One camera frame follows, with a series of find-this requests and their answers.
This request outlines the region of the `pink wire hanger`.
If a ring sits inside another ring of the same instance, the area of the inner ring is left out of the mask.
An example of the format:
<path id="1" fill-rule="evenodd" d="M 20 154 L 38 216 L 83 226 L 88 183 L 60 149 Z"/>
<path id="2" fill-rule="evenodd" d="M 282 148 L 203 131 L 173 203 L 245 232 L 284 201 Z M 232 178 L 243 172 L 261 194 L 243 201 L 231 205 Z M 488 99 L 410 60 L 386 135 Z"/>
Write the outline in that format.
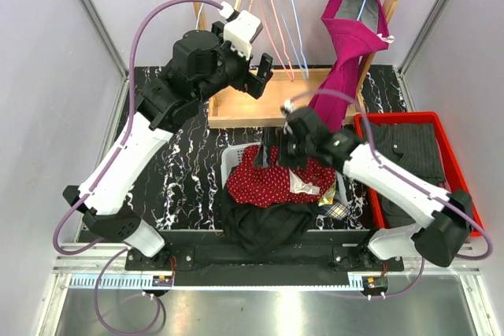
<path id="1" fill-rule="evenodd" d="M 287 52 L 287 46 L 284 39 L 283 29 L 280 26 L 280 20 L 276 11 L 274 0 L 258 0 L 263 25 L 268 36 L 273 52 L 283 69 L 283 73 L 290 82 L 295 79 L 295 72 L 291 59 Z"/>

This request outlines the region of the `black skirt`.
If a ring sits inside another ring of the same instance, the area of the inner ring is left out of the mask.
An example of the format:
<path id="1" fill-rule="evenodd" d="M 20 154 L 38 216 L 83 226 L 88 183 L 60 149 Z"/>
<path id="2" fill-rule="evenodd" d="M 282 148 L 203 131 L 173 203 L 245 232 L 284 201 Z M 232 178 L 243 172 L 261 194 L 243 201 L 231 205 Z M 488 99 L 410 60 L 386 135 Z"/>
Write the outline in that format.
<path id="1" fill-rule="evenodd" d="M 224 236 L 254 257 L 271 253 L 284 242 L 308 231 L 318 206 L 314 203 L 280 203 L 260 208 L 236 202 L 224 190 L 220 219 Z"/>

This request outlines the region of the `lemon print skirt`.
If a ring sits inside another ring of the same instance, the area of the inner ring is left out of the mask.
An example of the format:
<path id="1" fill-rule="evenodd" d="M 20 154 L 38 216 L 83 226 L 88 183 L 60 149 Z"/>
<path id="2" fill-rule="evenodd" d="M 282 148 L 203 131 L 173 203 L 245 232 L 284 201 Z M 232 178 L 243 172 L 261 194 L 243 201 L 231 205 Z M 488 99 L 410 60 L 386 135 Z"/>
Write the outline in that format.
<path id="1" fill-rule="evenodd" d="M 319 206 L 332 205 L 334 203 L 335 194 L 336 194 L 335 186 L 330 186 L 326 190 L 326 192 L 319 198 L 318 205 Z"/>

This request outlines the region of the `navy plaid skirt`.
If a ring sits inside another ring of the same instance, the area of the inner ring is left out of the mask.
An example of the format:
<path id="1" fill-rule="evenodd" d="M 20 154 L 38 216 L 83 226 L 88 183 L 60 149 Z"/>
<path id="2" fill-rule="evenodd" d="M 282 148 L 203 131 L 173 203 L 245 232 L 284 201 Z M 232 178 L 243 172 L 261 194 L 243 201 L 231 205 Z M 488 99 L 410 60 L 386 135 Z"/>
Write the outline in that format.
<path id="1" fill-rule="evenodd" d="M 336 201 L 331 204 L 322 204 L 318 207 L 318 214 L 323 217 L 328 217 L 334 220 L 345 220 L 349 214 L 350 210 L 347 205 Z"/>

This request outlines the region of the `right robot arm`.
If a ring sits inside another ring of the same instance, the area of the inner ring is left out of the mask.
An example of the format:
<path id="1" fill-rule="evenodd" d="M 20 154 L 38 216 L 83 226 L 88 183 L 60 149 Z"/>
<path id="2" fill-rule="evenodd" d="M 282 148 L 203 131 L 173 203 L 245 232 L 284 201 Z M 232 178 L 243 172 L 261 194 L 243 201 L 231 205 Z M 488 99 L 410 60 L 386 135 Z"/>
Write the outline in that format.
<path id="1" fill-rule="evenodd" d="M 313 158 L 319 164 L 365 184 L 404 210 L 410 225 L 372 231 L 358 250 L 358 263 L 375 270 L 393 257 L 423 257 L 450 266 L 472 231 L 472 198 L 425 182 L 376 152 L 345 128 L 330 132 L 310 107 L 283 105 L 281 132 L 289 158 Z"/>

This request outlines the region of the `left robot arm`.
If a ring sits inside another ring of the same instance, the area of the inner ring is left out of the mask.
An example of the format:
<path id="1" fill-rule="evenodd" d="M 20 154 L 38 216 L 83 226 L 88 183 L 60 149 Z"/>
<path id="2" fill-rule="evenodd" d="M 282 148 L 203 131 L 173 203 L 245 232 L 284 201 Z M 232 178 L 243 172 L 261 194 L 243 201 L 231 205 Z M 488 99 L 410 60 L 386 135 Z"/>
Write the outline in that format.
<path id="1" fill-rule="evenodd" d="M 186 32 L 172 48 L 172 59 L 139 94 L 135 113 L 91 176 L 67 186 L 64 199 L 83 215 L 87 227 L 110 242 L 140 251 L 154 270 L 164 268 L 170 251 L 159 232 L 123 206 L 124 198 L 154 154 L 191 118 L 201 103 L 226 87 L 258 99 L 272 78 L 272 57 L 262 54 L 250 72 L 252 43 L 261 21 L 247 11 L 210 31 Z"/>

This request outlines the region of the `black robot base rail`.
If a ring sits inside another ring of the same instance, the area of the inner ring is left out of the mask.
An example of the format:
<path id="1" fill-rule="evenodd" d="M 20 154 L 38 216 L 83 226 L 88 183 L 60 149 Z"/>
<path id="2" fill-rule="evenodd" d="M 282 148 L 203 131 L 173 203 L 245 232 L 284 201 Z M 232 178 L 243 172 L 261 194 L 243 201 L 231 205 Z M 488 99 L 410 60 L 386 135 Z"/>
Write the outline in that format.
<path id="1" fill-rule="evenodd" d="M 203 290 L 360 290 L 363 275 L 401 272 L 399 257 L 381 262 L 362 249 L 366 231 L 308 231 L 270 252 L 249 253 L 212 231 L 164 231 L 167 245 L 149 259 L 132 250 L 128 271 L 149 273 L 175 269 L 175 285 Z"/>

